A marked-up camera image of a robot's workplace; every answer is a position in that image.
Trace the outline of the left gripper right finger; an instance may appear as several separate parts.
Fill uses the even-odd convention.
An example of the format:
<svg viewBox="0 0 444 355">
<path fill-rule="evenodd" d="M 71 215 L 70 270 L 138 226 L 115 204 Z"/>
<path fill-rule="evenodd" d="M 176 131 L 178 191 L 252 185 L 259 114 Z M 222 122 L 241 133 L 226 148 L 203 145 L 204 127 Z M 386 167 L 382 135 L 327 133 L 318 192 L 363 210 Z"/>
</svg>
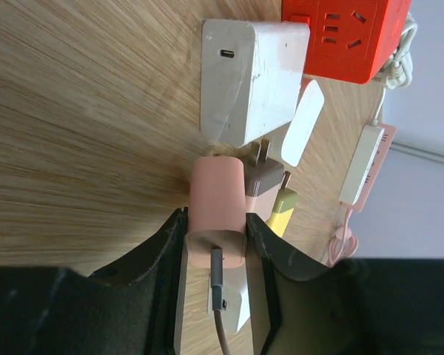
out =
<svg viewBox="0 0 444 355">
<path fill-rule="evenodd" d="M 246 217 L 256 354 L 444 354 L 444 260 L 344 259 L 333 267 Z"/>
</svg>

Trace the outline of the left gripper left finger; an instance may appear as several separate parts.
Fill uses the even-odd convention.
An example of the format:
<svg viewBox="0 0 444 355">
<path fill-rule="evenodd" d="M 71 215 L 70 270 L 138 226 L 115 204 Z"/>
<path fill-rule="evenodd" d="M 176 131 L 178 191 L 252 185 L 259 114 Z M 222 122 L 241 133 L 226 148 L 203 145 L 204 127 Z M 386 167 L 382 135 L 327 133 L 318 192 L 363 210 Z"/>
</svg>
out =
<svg viewBox="0 0 444 355">
<path fill-rule="evenodd" d="M 187 212 L 84 276 L 0 266 L 0 354 L 179 354 Z"/>
</svg>

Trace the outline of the white 80W charger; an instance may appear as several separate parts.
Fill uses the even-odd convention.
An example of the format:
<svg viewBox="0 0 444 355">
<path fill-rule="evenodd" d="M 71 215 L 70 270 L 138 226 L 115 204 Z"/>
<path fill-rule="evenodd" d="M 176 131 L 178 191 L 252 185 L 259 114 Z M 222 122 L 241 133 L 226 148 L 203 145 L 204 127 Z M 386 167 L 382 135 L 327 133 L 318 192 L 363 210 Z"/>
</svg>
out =
<svg viewBox="0 0 444 355">
<path fill-rule="evenodd" d="M 223 270 L 223 299 L 226 303 L 222 311 L 224 330 L 236 334 L 250 318 L 246 266 Z"/>
</svg>

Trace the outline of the small pink plug adapter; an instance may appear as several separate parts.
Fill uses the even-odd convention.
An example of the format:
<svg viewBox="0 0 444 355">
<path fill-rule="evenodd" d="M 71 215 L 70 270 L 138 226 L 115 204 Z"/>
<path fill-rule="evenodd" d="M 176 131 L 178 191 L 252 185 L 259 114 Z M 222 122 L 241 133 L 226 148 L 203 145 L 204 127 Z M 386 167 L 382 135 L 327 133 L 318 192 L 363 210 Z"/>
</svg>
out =
<svg viewBox="0 0 444 355">
<path fill-rule="evenodd" d="M 198 158 L 192 167 L 186 246 L 194 266 L 209 268 L 211 251 L 222 251 L 223 267 L 244 264 L 246 197 L 244 169 L 230 156 Z"/>
</svg>

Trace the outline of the yellow small plug adapter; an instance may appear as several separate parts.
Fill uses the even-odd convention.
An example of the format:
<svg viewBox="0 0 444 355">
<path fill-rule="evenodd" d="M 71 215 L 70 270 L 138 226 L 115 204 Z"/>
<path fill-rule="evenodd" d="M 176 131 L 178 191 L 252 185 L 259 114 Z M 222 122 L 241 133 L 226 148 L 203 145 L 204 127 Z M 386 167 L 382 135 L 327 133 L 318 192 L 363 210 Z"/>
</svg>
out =
<svg viewBox="0 0 444 355">
<path fill-rule="evenodd" d="M 292 174 L 289 171 L 284 172 L 272 213 L 270 218 L 266 221 L 267 226 L 278 237 L 283 237 L 299 200 L 299 194 L 295 190 L 289 188 L 291 176 Z"/>
</svg>

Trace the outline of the pink power strip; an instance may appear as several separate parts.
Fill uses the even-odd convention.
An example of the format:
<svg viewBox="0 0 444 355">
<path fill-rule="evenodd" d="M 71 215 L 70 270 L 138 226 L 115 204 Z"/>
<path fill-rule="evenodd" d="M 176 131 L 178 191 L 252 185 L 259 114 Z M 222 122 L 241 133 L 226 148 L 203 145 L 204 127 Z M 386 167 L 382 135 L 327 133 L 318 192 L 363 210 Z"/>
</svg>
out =
<svg viewBox="0 0 444 355">
<path fill-rule="evenodd" d="M 357 199 L 356 203 L 350 207 L 353 212 L 361 212 L 366 200 L 369 196 L 371 188 L 375 182 L 376 177 L 379 174 L 381 166 L 386 159 L 389 148 L 391 147 L 391 143 L 396 133 L 396 128 L 394 126 L 388 124 L 379 124 L 380 127 L 384 128 L 383 137 L 380 141 L 380 144 L 377 149 L 377 153 L 374 156 L 372 161 L 372 165 L 369 169 L 369 172 L 364 180 L 362 189 L 360 191 L 360 196 Z"/>
</svg>

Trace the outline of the pink beige charger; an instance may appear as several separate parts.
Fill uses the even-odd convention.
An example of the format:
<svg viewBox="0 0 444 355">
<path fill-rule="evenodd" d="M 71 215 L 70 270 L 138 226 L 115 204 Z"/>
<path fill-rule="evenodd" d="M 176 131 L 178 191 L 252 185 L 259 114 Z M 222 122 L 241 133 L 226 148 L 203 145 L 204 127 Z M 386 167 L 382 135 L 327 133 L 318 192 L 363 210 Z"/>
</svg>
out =
<svg viewBox="0 0 444 355">
<path fill-rule="evenodd" d="M 284 166 L 268 157 L 270 141 L 266 138 L 251 144 L 242 159 L 245 179 L 246 211 L 269 219 L 280 188 Z"/>
</svg>

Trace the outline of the white square charger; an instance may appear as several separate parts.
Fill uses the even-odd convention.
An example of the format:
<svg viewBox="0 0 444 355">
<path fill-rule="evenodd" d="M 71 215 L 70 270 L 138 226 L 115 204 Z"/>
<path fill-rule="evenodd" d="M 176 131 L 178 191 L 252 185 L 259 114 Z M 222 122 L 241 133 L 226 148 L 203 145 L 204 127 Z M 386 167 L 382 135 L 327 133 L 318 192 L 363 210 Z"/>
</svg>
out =
<svg viewBox="0 0 444 355">
<path fill-rule="evenodd" d="M 282 160 L 290 166 L 299 164 L 324 102 L 319 83 L 315 79 L 304 78 L 295 115 L 286 129 L 280 151 Z"/>
</svg>

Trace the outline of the red cube plug adapter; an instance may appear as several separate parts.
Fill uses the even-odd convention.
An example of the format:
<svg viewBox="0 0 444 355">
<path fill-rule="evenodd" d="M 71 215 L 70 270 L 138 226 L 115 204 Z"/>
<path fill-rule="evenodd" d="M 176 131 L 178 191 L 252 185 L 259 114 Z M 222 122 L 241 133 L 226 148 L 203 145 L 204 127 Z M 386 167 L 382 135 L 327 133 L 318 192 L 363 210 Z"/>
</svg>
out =
<svg viewBox="0 0 444 355">
<path fill-rule="evenodd" d="M 281 19 L 309 26 L 305 74 L 365 84 L 397 49 L 410 6 L 409 0 L 284 0 Z"/>
</svg>

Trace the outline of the white power strip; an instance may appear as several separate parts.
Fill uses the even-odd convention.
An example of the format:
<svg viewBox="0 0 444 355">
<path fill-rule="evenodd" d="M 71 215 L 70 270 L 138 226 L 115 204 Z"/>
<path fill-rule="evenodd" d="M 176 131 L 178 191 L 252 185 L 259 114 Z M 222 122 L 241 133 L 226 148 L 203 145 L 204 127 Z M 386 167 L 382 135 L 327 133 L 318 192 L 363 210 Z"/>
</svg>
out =
<svg viewBox="0 0 444 355">
<path fill-rule="evenodd" d="M 384 128 L 380 126 L 367 124 L 363 127 L 343 187 L 340 190 L 339 201 L 341 203 L 353 206 L 357 202 L 383 135 Z"/>
</svg>

